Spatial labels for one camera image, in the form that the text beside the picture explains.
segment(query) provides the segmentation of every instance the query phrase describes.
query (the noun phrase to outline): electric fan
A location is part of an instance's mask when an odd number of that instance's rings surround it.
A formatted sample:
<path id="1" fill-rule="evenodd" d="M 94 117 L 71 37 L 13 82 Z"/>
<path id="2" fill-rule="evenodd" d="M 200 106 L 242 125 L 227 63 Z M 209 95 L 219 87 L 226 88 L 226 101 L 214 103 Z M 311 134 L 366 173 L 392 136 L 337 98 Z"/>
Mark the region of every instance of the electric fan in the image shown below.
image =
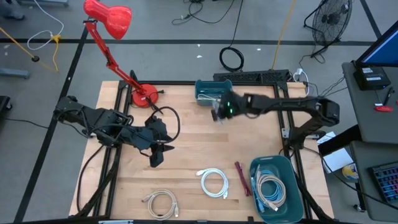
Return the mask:
<path id="1" fill-rule="evenodd" d="M 322 0 L 319 6 L 305 18 L 304 27 L 310 28 L 315 43 L 323 46 L 319 51 L 312 53 L 311 57 L 340 41 L 351 17 L 352 7 L 352 0 Z M 312 27 L 310 27 L 306 21 L 314 13 Z"/>

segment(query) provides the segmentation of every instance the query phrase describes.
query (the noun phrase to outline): monitor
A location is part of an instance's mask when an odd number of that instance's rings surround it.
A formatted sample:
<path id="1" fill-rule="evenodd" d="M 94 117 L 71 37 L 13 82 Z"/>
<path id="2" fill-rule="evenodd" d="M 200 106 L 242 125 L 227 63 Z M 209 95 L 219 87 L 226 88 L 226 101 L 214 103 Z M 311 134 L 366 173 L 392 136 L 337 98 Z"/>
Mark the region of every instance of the monitor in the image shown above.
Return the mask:
<path id="1" fill-rule="evenodd" d="M 361 66 L 398 67 L 398 21 L 356 61 Z"/>

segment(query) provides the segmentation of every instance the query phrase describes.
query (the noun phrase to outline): lamp shade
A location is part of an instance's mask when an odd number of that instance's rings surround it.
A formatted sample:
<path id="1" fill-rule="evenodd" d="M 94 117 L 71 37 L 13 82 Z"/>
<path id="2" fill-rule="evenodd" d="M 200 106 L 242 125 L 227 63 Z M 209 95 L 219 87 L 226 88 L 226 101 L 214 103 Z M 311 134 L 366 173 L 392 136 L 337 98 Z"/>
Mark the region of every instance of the lamp shade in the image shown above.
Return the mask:
<path id="1" fill-rule="evenodd" d="M 87 15 L 102 22 L 116 40 L 122 39 L 129 29 L 132 12 L 128 7 L 108 7 L 97 0 L 86 0 L 83 8 Z"/>

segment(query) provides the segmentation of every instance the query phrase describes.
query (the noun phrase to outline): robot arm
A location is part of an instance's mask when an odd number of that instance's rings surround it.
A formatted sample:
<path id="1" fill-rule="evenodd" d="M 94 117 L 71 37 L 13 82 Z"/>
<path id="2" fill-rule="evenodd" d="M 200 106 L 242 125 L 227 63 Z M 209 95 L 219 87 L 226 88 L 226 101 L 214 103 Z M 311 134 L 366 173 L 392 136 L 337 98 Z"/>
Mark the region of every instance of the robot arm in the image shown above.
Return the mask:
<path id="1" fill-rule="evenodd" d="M 163 152 L 173 149 L 165 145 L 172 142 L 167 135 L 166 124 L 152 114 L 145 126 L 131 126 L 134 118 L 115 110 L 104 108 L 93 109 L 77 102 L 73 96 L 62 98 L 54 111 L 54 118 L 59 122 L 78 123 L 84 127 L 83 133 L 90 136 L 95 133 L 98 141 L 108 147 L 129 144 L 141 151 L 151 149 L 148 156 L 151 167 L 157 167 L 163 162 Z"/>
<path id="2" fill-rule="evenodd" d="M 302 144 L 305 137 L 322 126 L 334 126 L 340 121 L 340 107 L 337 103 L 323 97 L 308 96 L 305 98 L 269 98 L 266 95 L 245 93 L 243 96 L 229 91 L 211 111 L 214 121 L 231 119 L 241 114 L 254 114 L 257 118 L 270 111 L 304 111 L 311 115 L 301 127 L 289 131 L 289 144 Z"/>

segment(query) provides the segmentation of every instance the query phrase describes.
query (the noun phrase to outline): white cable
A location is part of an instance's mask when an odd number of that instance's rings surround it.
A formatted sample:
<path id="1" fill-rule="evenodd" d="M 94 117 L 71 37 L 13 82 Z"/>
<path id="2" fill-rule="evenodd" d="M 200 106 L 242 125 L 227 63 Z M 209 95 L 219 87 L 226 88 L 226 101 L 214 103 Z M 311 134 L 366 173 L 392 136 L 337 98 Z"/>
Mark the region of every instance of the white cable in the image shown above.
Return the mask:
<path id="1" fill-rule="evenodd" d="M 198 101 L 218 101 L 218 100 L 220 100 L 220 97 L 217 97 L 217 96 L 212 97 L 212 96 L 200 93 L 200 94 L 198 94 L 197 100 Z"/>
<path id="2" fill-rule="evenodd" d="M 219 175 L 223 178 L 223 180 L 224 180 L 223 188 L 222 188 L 217 194 L 213 194 L 213 193 L 209 192 L 209 191 L 206 189 L 206 187 L 205 187 L 205 180 L 206 180 L 206 177 L 207 177 L 209 174 L 212 174 L 212 173 L 219 174 Z M 204 191 L 209 197 L 218 198 L 218 197 L 223 196 L 224 199 L 227 198 L 227 196 L 228 196 L 228 179 L 226 178 L 226 176 L 225 176 L 225 174 L 223 173 L 223 171 L 221 171 L 221 170 L 219 170 L 219 169 L 216 169 L 216 168 L 209 168 L 209 169 L 205 169 L 205 170 L 199 170 L 199 171 L 197 172 L 197 176 L 200 176 L 200 175 L 203 175 L 203 176 L 201 177 L 201 181 L 200 181 L 200 183 L 201 183 L 201 188 L 203 189 L 203 191 Z"/>
<path id="3" fill-rule="evenodd" d="M 33 0 L 33 1 L 35 1 L 36 5 L 37 5 L 46 15 L 50 16 L 52 19 L 58 21 L 58 22 L 61 24 L 61 26 L 62 26 L 62 27 L 61 27 L 61 30 L 60 30 L 60 32 L 57 34 L 57 35 L 60 35 L 60 34 L 62 33 L 62 31 L 63 31 L 63 27 L 64 27 L 63 23 L 62 23 L 61 21 L 59 21 L 57 18 L 55 18 L 55 17 L 51 16 L 50 14 L 48 14 L 46 11 L 44 11 L 44 9 L 42 9 L 42 7 L 38 4 L 38 2 L 37 2 L 36 0 Z M 39 34 L 42 34 L 42 33 L 45 33 L 45 32 L 50 33 L 50 37 L 53 37 L 53 34 L 52 34 L 52 32 L 51 32 L 50 30 L 43 30 L 43 31 L 40 31 L 40 32 L 38 32 L 37 34 L 33 35 L 31 38 L 29 38 L 29 40 L 27 40 L 27 47 L 28 47 L 29 49 L 31 49 L 31 50 L 39 50 L 39 49 L 41 49 L 42 47 L 46 46 L 48 43 L 50 43 L 50 42 L 51 42 L 51 38 L 50 38 L 50 40 L 47 41 L 45 44 L 43 44 L 43 45 L 41 45 L 40 47 L 37 47 L 37 48 L 35 48 L 35 49 L 32 48 L 32 47 L 30 47 L 30 45 L 29 45 L 29 42 L 30 42 L 33 38 L 35 38 L 35 37 L 38 36 Z"/>
<path id="4" fill-rule="evenodd" d="M 275 200 L 275 201 L 270 201 L 267 200 L 265 198 L 265 196 L 261 193 L 261 185 L 267 181 L 273 181 L 273 182 L 277 182 L 278 184 L 280 184 L 280 186 L 282 187 L 282 195 L 280 197 L 280 199 Z M 257 195 L 258 197 L 266 204 L 268 205 L 271 209 L 278 211 L 278 208 L 280 206 L 282 206 L 285 203 L 285 199 L 286 199 L 286 188 L 284 183 L 277 178 L 274 175 L 270 175 L 270 174 L 265 174 L 265 175 L 260 175 L 260 177 L 257 179 Z"/>
<path id="5" fill-rule="evenodd" d="M 308 79 L 307 74 L 303 71 L 302 68 L 298 68 L 297 71 L 293 74 L 293 80 L 294 80 L 294 82 L 299 82 L 299 81 L 300 81 L 300 75 L 301 75 L 301 74 L 304 74 L 305 79 L 306 79 L 306 81 L 307 81 L 307 83 L 308 83 L 310 80 Z M 308 95 L 309 93 L 310 93 L 310 88 L 307 87 L 307 92 L 306 92 L 305 94 Z"/>
<path id="6" fill-rule="evenodd" d="M 154 202 L 156 196 L 158 195 L 167 195 L 172 199 L 172 207 L 170 208 L 170 210 L 165 214 L 165 215 L 156 215 L 156 213 L 154 213 L 153 209 L 152 209 L 152 203 Z M 174 194 L 166 189 L 159 189 L 156 190 L 155 192 L 153 192 L 150 195 L 147 195 L 146 197 L 144 197 L 141 202 L 147 202 L 148 201 L 148 211 L 150 213 L 150 215 L 152 215 L 152 217 L 154 217 L 156 220 L 166 220 L 168 218 L 170 218 L 173 213 L 175 215 L 175 217 L 178 217 L 178 205 L 177 205 L 177 199 L 175 198 Z"/>

